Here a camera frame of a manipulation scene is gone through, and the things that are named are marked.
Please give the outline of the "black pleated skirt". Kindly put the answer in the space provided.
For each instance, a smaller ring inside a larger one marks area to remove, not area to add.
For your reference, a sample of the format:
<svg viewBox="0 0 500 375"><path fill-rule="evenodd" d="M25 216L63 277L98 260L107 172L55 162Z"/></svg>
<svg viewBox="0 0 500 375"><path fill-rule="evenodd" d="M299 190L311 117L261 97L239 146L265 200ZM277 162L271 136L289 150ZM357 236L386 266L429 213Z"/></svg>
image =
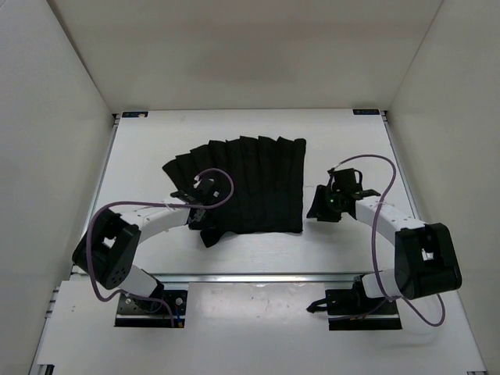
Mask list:
<svg viewBox="0 0 500 375"><path fill-rule="evenodd" d="M190 229L205 247L226 233L292 233L303 231L303 186L306 141L241 136L209 141L163 165L179 191L193 194L195 176L204 172L228 198Z"/></svg>

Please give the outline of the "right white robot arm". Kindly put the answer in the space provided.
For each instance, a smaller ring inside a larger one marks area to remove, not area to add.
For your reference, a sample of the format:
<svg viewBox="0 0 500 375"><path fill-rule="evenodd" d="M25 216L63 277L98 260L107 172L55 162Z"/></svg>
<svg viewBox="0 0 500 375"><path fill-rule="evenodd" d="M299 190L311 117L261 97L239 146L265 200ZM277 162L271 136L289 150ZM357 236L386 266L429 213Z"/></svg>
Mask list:
<svg viewBox="0 0 500 375"><path fill-rule="evenodd" d="M394 267L360 277L350 294L353 309L367 313L379 298L417 298L461 288L463 283L449 229L424 223L382 202L380 193L362 186L356 169L329 170L327 185L316 187L309 219L337 223L347 213L372 229L371 244L381 235L394 247Z"/></svg>

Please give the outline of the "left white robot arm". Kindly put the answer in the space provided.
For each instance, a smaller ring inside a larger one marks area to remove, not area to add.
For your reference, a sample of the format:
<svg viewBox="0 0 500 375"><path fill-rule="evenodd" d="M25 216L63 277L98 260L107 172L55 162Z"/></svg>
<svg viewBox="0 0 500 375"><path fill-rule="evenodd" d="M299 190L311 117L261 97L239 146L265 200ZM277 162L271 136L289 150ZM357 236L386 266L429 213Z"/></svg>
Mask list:
<svg viewBox="0 0 500 375"><path fill-rule="evenodd" d="M98 299L107 302L119 293L154 311L163 303L163 285L134 265L140 244L158 234L188 224L203 223L210 209L227 202L212 178L197 176L170 202L113 202L98 210L72 254L73 264L86 272Z"/></svg>

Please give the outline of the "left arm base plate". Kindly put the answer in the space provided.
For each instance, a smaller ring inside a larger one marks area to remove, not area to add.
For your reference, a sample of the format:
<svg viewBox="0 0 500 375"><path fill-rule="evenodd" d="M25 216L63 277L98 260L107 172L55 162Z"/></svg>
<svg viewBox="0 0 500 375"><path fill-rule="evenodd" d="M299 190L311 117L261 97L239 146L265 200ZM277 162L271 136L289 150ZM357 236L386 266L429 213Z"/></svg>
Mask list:
<svg viewBox="0 0 500 375"><path fill-rule="evenodd" d="M170 307L171 313L162 303L139 301L127 295L120 295L116 307L114 327L184 328L188 304L188 285L164 284L162 300Z"/></svg>

